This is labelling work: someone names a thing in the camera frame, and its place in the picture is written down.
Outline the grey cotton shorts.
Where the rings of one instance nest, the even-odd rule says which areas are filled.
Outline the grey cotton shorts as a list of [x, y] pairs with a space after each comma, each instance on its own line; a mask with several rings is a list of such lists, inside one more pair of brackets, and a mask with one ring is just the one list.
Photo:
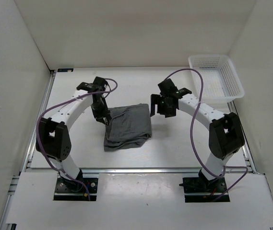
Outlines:
[[104, 138], [105, 152], [139, 148], [152, 137], [148, 104], [110, 108], [110, 115]]

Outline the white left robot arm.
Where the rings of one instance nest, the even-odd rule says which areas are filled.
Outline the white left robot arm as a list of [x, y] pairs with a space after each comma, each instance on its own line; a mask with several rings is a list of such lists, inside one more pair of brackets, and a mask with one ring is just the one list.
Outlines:
[[50, 167], [67, 180], [67, 187], [78, 192], [83, 187], [81, 169], [74, 163], [71, 152], [70, 129], [80, 115], [91, 108], [94, 119], [104, 125], [111, 121], [104, 94], [109, 83], [107, 79], [95, 77], [92, 83], [80, 83], [72, 97], [55, 105], [45, 113], [56, 112], [44, 118], [42, 114], [36, 125], [36, 150], [41, 152]]

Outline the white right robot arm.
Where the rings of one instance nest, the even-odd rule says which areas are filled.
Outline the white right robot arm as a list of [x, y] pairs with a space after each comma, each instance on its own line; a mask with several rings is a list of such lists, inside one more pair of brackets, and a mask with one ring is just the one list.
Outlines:
[[200, 122], [209, 132], [210, 154], [202, 163], [198, 186], [203, 191], [215, 187], [215, 179], [223, 178], [229, 159], [245, 145], [241, 122], [237, 114], [225, 114], [202, 103], [187, 88], [178, 89], [171, 79], [158, 84], [159, 94], [151, 95], [150, 115], [156, 113], [166, 118], [175, 117], [180, 110], [192, 117], [192, 123]]

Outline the blue corner label sticker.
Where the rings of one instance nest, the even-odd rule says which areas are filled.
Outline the blue corner label sticker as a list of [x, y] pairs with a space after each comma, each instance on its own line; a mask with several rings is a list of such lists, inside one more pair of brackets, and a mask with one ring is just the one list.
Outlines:
[[60, 68], [57, 72], [73, 72], [74, 68]]

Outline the white perforated plastic basket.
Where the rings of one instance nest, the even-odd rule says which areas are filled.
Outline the white perforated plastic basket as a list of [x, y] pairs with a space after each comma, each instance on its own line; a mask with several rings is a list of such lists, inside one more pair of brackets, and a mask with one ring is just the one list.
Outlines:
[[193, 55], [189, 67], [203, 78], [202, 101], [206, 104], [229, 103], [245, 95], [234, 64], [226, 55]]

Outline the aluminium front frame rail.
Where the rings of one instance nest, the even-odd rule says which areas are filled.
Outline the aluminium front frame rail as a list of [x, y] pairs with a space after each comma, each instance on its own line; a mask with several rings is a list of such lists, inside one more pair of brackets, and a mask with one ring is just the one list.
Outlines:
[[82, 172], [86, 174], [146, 174], [146, 173], [198, 173], [200, 168], [83, 168]]

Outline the aluminium frame rail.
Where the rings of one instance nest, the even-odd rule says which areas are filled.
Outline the aluminium frame rail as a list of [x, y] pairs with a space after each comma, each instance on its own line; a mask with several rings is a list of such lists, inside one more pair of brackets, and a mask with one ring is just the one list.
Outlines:
[[83, 168], [82, 172], [86, 174], [146, 174], [146, 173], [198, 173], [200, 168]]
[[[227, 103], [227, 105], [228, 105], [228, 109], [229, 109], [230, 112], [233, 112], [237, 116], [239, 116], [237, 108], [236, 108], [235, 103], [233, 101]], [[257, 171], [255, 163], [254, 163], [254, 159], [253, 159], [250, 147], [249, 147], [249, 143], [247, 141], [246, 134], [244, 132], [244, 129], [243, 129], [243, 126], [242, 126], [241, 122], [240, 122], [240, 126], [241, 126], [241, 129], [242, 129], [242, 134], [243, 134], [243, 138], [244, 138], [244, 141], [245, 141], [244, 146], [241, 148], [242, 152], [243, 152], [244, 160], [245, 160], [245, 165], [249, 169], [249, 173], [258, 174], [258, 171]]]
[[48, 81], [47, 81], [47, 86], [46, 86], [44, 94], [43, 94], [43, 99], [40, 104], [40, 108], [38, 110], [38, 114], [35, 119], [33, 129], [31, 131], [30, 139], [27, 142], [24, 156], [22, 158], [23, 159], [22, 164], [18, 168], [19, 170], [18, 170], [17, 174], [13, 175], [11, 177], [5, 205], [4, 205], [4, 208], [3, 208], [3, 211], [1, 214], [1, 218], [0, 218], [0, 230], [15, 230], [16, 229], [16, 224], [7, 224], [6, 223], [7, 215], [9, 212], [9, 206], [11, 205], [12, 196], [15, 193], [20, 174], [26, 171], [27, 165], [31, 162], [31, 160], [33, 158], [33, 153], [34, 153], [35, 146], [36, 146], [36, 123], [37, 123], [37, 120], [38, 120], [39, 116], [41, 115], [41, 113], [46, 109], [47, 102], [48, 102], [48, 99], [50, 96], [50, 92], [51, 92], [51, 89], [53, 86], [53, 82], [54, 82], [54, 78], [56, 76], [56, 73], [57, 73], [56, 69], [53, 69], [50, 71], [50, 75], [49, 75]]

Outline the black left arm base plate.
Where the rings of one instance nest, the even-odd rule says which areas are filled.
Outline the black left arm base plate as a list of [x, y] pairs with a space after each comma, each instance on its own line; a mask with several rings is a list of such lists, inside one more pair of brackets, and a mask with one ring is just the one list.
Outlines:
[[86, 193], [86, 189], [79, 183], [68, 181], [60, 176], [57, 177], [53, 200], [55, 201], [91, 201], [97, 199], [98, 178], [85, 177], [83, 183], [87, 187], [90, 195]]

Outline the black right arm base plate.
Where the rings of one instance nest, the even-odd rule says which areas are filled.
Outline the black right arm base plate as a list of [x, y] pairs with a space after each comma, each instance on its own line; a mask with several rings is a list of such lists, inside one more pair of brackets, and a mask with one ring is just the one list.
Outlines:
[[200, 177], [184, 177], [179, 186], [183, 187], [185, 203], [230, 202], [224, 178], [205, 182]]

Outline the aluminium right frame rail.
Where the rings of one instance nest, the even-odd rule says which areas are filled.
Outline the aluminium right frame rail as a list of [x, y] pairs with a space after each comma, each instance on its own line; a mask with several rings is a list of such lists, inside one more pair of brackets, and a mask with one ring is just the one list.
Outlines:
[[[239, 116], [237, 108], [236, 108], [235, 103], [233, 101], [227, 103], [227, 105], [228, 105], [228, 109], [229, 109], [230, 112], [233, 112], [237, 116]], [[242, 126], [241, 122], [240, 122], [240, 126], [241, 126], [241, 129], [242, 129], [242, 134], [243, 134], [243, 138], [244, 138], [244, 141], [245, 141], [244, 146], [241, 148], [242, 152], [243, 152], [244, 160], [245, 160], [245, 165], [249, 169], [249, 173], [258, 174], [258, 171], [257, 171], [255, 163], [254, 163], [254, 159], [253, 159], [250, 147], [249, 147], [249, 143], [247, 141], [246, 134], [244, 132], [244, 129], [243, 129], [243, 126]]]

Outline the aluminium left frame rail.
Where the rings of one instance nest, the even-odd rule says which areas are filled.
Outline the aluminium left frame rail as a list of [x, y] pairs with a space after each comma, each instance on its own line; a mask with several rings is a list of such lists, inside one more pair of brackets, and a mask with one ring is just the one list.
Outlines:
[[40, 104], [40, 108], [38, 110], [38, 114], [35, 119], [33, 129], [31, 131], [30, 139], [27, 142], [24, 156], [22, 158], [23, 159], [22, 164], [18, 168], [19, 170], [18, 170], [17, 174], [13, 175], [11, 177], [5, 205], [4, 205], [4, 208], [3, 208], [3, 211], [1, 214], [1, 218], [0, 218], [0, 230], [15, 230], [16, 229], [16, 224], [7, 224], [6, 223], [7, 215], [9, 212], [9, 206], [11, 205], [12, 196], [15, 193], [20, 174], [26, 171], [27, 165], [31, 162], [31, 160], [33, 158], [33, 153], [34, 153], [35, 146], [36, 146], [36, 123], [37, 123], [37, 120], [38, 120], [39, 116], [41, 115], [41, 113], [46, 109], [47, 102], [48, 102], [48, 99], [50, 96], [50, 92], [51, 92], [51, 89], [53, 86], [53, 82], [54, 82], [54, 78], [56, 76], [56, 73], [57, 73], [56, 69], [53, 69], [50, 71], [50, 75], [49, 75], [48, 81], [47, 81], [47, 86], [46, 86], [44, 94], [43, 94], [43, 99]]

